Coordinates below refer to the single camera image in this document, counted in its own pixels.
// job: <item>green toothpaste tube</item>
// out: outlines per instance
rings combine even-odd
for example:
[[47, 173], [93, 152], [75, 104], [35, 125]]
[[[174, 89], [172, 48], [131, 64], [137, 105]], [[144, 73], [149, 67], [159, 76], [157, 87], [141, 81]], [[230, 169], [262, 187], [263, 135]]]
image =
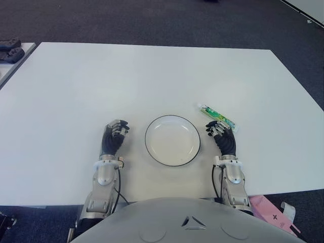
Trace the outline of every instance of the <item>green toothpaste tube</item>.
[[213, 110], [212, 108], [206, 106], [206, 105], [198, 105], [201, 112], [206, 114], [207, 116], [211, 117], [214, 120], [222, 120], [226, 122], [233, 130], [233, 132], [237, 132], [238, 125], [236, 125], [234, 122], [232, 122], [230, 119], [224, 117], [222, 114], [218, 113], [217, 111]]

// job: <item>white plate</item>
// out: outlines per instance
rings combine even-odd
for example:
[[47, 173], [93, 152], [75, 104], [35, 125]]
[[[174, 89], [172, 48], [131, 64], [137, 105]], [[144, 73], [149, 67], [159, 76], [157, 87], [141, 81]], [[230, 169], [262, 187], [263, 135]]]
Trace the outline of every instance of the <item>white plate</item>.
[[176, 115], [161, 116], [148, 126], [145, 145], [156, 161], [166, 166], [181, 166], [195, 158], [200, 137], [194, 125]]

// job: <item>white wall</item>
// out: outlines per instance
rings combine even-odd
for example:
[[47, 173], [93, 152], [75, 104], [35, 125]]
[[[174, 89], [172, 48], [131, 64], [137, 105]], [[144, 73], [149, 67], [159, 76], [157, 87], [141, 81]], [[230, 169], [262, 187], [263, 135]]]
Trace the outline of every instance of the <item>white wall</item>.
[[309, 16], [324, 23], [324, 0], [286, 0]]

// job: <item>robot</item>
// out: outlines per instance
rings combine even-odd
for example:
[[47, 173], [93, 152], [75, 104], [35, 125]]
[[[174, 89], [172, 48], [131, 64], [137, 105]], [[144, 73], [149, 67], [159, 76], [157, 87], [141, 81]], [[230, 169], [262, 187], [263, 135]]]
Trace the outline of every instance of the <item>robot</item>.
[[[122, 157], [116, 152], [129, 131], [127, 122], [114, 120], [104, 131], [93, 189], [70, 229], [67, 243], [113, 242], [304, 242], [253, 217], [245, 191], [245, 176], [236, 157], [232, 129], [221, 120], [206, 125], [221, 150], [212, 167], [215, 201], [192, 198], [156, 198], [115, 212], [120, 197]], [[221, 170], [219, 177], [215, 170]], [[220, 183], [220, 191], [215, 181]]]

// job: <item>silver metal forearm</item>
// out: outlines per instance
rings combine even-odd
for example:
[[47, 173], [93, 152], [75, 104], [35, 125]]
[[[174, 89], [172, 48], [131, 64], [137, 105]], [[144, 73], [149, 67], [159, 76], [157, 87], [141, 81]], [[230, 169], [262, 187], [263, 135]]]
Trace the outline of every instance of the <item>silver metal forearm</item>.
[[245, 176], [241, 171], [241, 162], [234, 155], [215, 157], [215, 165], [223, 170], [219, 174], [222, 203], [252, 214], [249, 197], [245, 191]]
[[116, 171], [124, 166], [123, 158], [102, 155], [95, 163], [96, 172], [92, 178], [92, 191], [89, 193], [80, 214], [82, 219], [104, 219], [111, 214], [113, 190], [117, 181]]

